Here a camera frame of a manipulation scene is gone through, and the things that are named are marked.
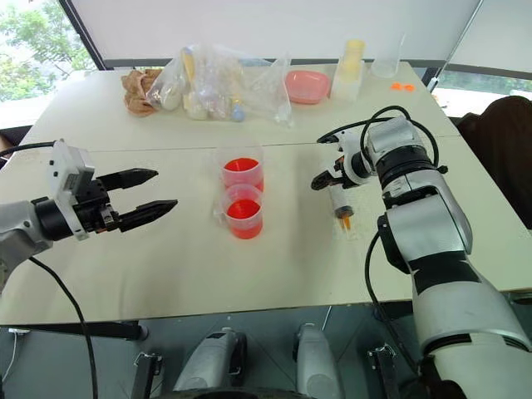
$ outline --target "white table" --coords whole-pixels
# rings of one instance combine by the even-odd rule
[[[293,69],[323,71],[333,76],[335,65],[293,66]],[[213,147],[240,137],[253,137],[259,144],[313,143],[328,131],[368,119],[385,106],[399,105],[435,136],[458,135],[449,119],[425,89],[409,64],[402,62],[393,79],[370,73],[356,104],[325,100],[316,106],[293,105],[292,128],[250,117],[244,123],[198,122],[183,111],[158,112],[146,118],[130,115],[123,103],[120,76],[126,71],[95,72],[84,81],[64,87],[27,134],[24,143],[67,139],[69,145],[95,150],[153,150]],[[410,83],[413,92],[394,91],[394,81]]]
[[[500,290],[532,287],[532,238],[460,137],[441,137],[446,179],[470,219],[472,263]],[[133,166],[160,175],[111,192],[120,212],[151,200],[179,204],[152,224],[78,243],[65,239],[37,257],[64,279],[89,321],[369,302],[363,259],[384,205],[377,181],[349,190],[354,233],[342,235],[328,194],[310,189],[334,145],[264,148],[264,230],[236,239],[212,215],[220,183],[209,168],[212,150],[93,152],[97,174]],[[0,173],[3,201],[48,194],[49,150],[15,155]],[[385,301],[411,298],[410,278],[390,266],[379,244],[372,280]],[[53,280],[26,262],[0,301],[0,324],[75,323],[76,314]]]

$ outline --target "floor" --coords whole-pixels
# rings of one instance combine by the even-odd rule
[[[265,312],[228,313],[187,318],[142,321],[150,329],[144,342],[93,338],[100,397],[126,399],[135,378],[133,361],[140,351],[158,352],[165,359],[163,377],[155,380],[154,396],[171,391],[184,361],[209,333],[232,327],[248,336],[248,371],[245,384],[293,390],[295,363],[293,335],[302,323],[321,326],[326,307],[283,309]],[[515,305],[525,330],[532,335],[532,306]],[[412,316],[394,322],[406,345],[417,356]],[[338,361],[347,399],[381,398],[382,393],[365,356],[366,350],[383,341],[391,343],[381,322],[367,305],[332,308],[325,329]],[[0,370],[11,359],[13,335],[0,330]],[[397,358],[401,382],[411,378],[406,364]],[[81,337],[49,332],[30,332],[17,343],[16,361],[4,384],[7,399],[89,397],[91,384],[86,346]]]

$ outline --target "pink bowl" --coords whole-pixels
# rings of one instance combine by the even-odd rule
[[[298,104],[318,104],[331,87],[327,75],[314,71],[291,71],[285,82],[290,101]]]

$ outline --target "tree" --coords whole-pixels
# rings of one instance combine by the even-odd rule
[[[2,56],[0,97],[3,101],[46,94],[53,90],[56,80],[67,78],[73,71],[95,69],[56,0],[46,0],[39,8],[29,11],[7,5],[0,13],[0,33],[11,48],[32,53],[23,62]]]

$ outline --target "brown chair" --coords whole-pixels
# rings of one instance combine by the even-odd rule
[[[465,115],[456,127],[532,229],[532,102],[521,96],[501,98],[480,116]]]

